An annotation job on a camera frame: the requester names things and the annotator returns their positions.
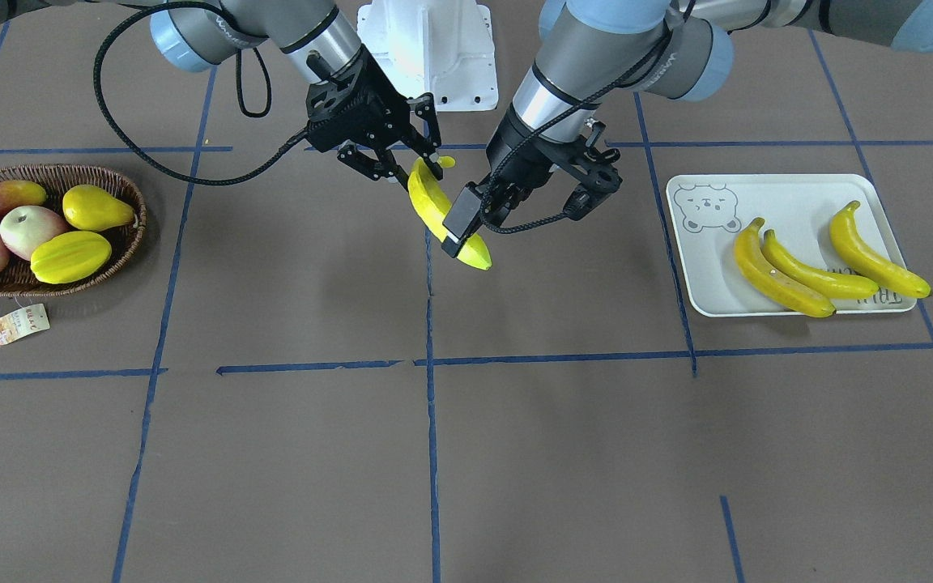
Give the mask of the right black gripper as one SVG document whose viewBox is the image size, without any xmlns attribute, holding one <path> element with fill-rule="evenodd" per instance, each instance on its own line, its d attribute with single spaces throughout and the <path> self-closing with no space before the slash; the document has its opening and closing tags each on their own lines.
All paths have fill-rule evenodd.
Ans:
<svg viewBox="0 0 933 583">
<path fill-rule="evenodd" d="M 311 147 L 330 151 L 341 145 L 338 160 L 369 180 L 407 182 L 403 167 L 386 149 L 401 143 L 422 159 L 436 180 L 444 177 L 433 93 L 412 99 L 401 95 L 367 49 L 359 49 L 342 69 L 333 71 L 329 82 L 312 85 L 306 97 L 306 140 Z M 377 156 L 364 154 L 359 145 L 373 148 Z"/>
</svg>

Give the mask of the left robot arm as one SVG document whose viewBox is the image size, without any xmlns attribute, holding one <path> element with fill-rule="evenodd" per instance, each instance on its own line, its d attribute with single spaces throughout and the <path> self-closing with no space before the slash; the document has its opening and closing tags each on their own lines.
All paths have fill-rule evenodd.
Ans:
<svg viewBox="0 0 933 583">
<path fill-rule="evenodd" d="M 462 256 L 481 228 L 508 233 L 504 221 L 560 169 L 577 180 L 554 221 L 580 220 L 620 187 L 616 149 L 600 151 L 603 132 L 586 123 L 615 89 L 699 102 L 733 66 L 731 33 L 799 27 L 933 52 L 933 1 L 548 1 L 541 47 L 486 147 L 490 173 L 469 182 L 436 236 Z"/>
</svg>

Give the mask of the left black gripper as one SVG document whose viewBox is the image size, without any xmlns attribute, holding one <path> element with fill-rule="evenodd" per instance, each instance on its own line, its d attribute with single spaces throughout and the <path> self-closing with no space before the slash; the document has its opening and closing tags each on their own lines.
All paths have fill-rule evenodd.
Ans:
<svg viewBox="0 0 933 583">
<path fill-rule="evenodd" d="M 441 225 L 447 235 L 441 248 L 452 257 L 464 257 L 467 240 L 478 229 L 509 229 L 504 222 L 525 202 L 533 189 L 547 184 L 554 166 L 564 166 L 573 140 L 533 135 L 514 109 L 506 111 L 485 148 L 490 170 L 480 185 L 467 182 Z"/>
</svg>

